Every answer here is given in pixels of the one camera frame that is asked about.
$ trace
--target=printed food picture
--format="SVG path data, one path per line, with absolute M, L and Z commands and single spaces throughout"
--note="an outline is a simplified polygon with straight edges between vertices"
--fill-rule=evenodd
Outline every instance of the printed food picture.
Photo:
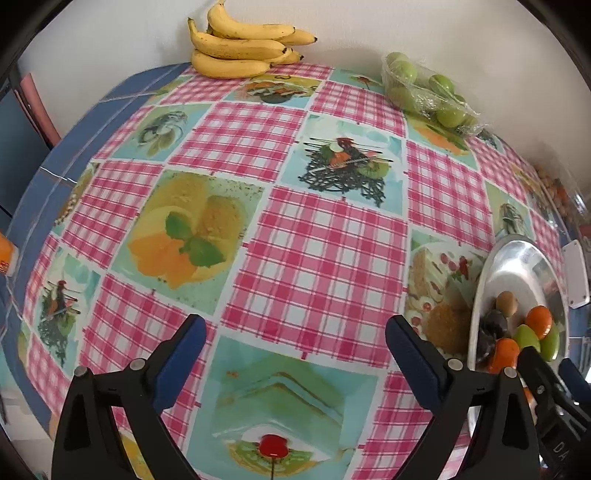
M 532 179 L 517 165 L 511 164 L 511 170 L 513 170 L 513 173 L 523 186 L 530 207 L 538 212 L 547 222 L 553 223 L 552 207 L 545 193 L 542 191 L 540 182 Z
M 471 168 L 476 168 L 476 159 L 466 141 L 457 133 L 443 128 L 437 122 L 423 116 L 405 112 L 408 136 L 419 143 L 427 143 L 435 150 L 446 153 Z
M 243 182 L 165 172 L 113 269 L 213 313 L 261 195 Z
M 209 103 L 156 107 L 113 156 L 165 161 L 209 108 Z
M 354 87 L 361 87 L 371 92 L 384 94 L 384 87 L 381 82 L 369 78 L 365 75 L 360 75 L 357 72 L 344 69 L 335 69 L 330 75 L 330 80 L 333 82 L 346 83 Z
M 505 153 L 505 149 L 503 148 L 503 143 L 499 138 L 490 133 L 486 128 L 483 128 L 480 133 L 476 135 L 480 140 L 482 140 L 486 145 L 497 150 L 500 154 Z
M 465 358 L 484 256 L 413 230 L 404 316 L 444 356 Z
M 221 337 L 187 460 L 215 478 L 343 478 L 377 382 Z
M 492 212 L 495 238 L 498 240 L 513 233 L 533 238 L 533 228 L 527 207 L 487 181 L 485 186 Z
M 99 280 L 86 263 L 58 249 L 41 290 L 35 327 L 41 343 L 69 374 Z
M 88 188 L 88 185 L 90 185 L 90 182 L 92 182 L 92 179 L 99 167 L 100 165 L 94 162 L 90 162 L 86 166 L 84 172 L 82 172 L 82 175 L 80 175 L 80 178 L 72 189 L 70 197 L 57 214 L 57 218 L 53 223 L 53 232 L 61 235 L 61 233 L 64 231 L 66 220 L 72 215 L 72 212 L 76 208 L 76 205 L 78 205 L 78 202 L 80 201 L 80 198 L 84 194 L 85 190 Z
M 283 104 L 304 108 L 318 88 L 319 80 L 290 75 L 259 75 L 249 79 L 226 100 Z
M 282 181 L 402 214 L 401 149 L 377 129 L 310 115 Z

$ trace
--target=green fruit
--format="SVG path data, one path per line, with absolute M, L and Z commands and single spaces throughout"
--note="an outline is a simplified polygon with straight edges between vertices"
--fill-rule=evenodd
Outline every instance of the green fruit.
M 445 105 L 435 116 L 437 121 L 446 128 L 456 128 L 462 124 L 466 117 L 466 112 L 449 105 Z
M 431 90 L 413 89 L 414 102 L 421 112 L 435 112 L 441 108 L 443 100 Z
M 388 56 L 386 57 L 386 63 L 388 66 L 397 60 L 408 60 L 408 57 L 401 51 L 393 51 L 392 53 L 388 53 Z
M 417 79 L 417 68 L 408 60 L 397 60 L 390 65 L 390 69 L 401 82 L 414 83 Z
M 429 78 L 429 86 L 433 92 L 444 97 L 453 95 L 455 90 L 453 82 L 445 75 L 439 75 L 438 73 L 432 75 L 431 78 Z
M 415 102 L 413 93 L 406 87 L 390 87 L 386 91 L 386 94 L 388 95 L 388 98 L 392 101 L 392 103 L 396 105 L 398 108 L 407 112 L 420 112 L 418 105 Z
M 556 360 L 558 356 L 558 346 L 560 344 L 560 332 L 558 328 L 552 322 L 552 327 L 548 334 L 540 340 L 540 355 L 547 362 Z
M 370 161 L 367 165 L 357 168 L 357 173 L 372 180 L 383 179 L 389 172 L 390 165 L 381 161 Z
M 526 346 L 534 347 L 538 352 L 540 351 L 540 341 L 535 332 L 527 325 L 519 325 L 513 334 L 513 340 L 519 345 L 521 352 Z

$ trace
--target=brown fruit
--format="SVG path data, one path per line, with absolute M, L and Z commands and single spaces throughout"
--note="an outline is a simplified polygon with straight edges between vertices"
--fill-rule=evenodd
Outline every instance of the brown fruit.
M 496 298 L 496 309 L 500 310 L 505 318 L 514 315 L 518 306 L 519 302 L 515 298 L 515 295 L 513 295 L 513 292 L 505 290 L 499 293 L 499 296 Z

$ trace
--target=tangerine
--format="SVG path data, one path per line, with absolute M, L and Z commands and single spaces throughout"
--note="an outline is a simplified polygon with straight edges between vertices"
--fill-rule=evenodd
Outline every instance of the tangerine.
M 538 340 L 542 340 L 552 328 L 552 314 L 548 308 L 538 305 L 529 311 L 525 324 L 534 331 Z

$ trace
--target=table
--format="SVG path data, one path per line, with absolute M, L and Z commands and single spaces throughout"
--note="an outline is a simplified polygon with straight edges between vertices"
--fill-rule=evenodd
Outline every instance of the table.
M 24 255 L 2 279 L 7 363 L 51 437 L 76 365 L 124 368 L 200 313 L 207 344 L 163 420 L 204 478 L 268 475 L 270 433 L 289 441 L 285 476 L 392 478 L 430 413 L 388 352 L 387 319 L 461 355 L 428 318 L 465 327 L 486 255 L 513 231 L 566 286 L 531 165 L 383 94 L 314 64 L 248 80 L 182 64 L 131 77 L 75 126 L 18 208 L 8 237 Z

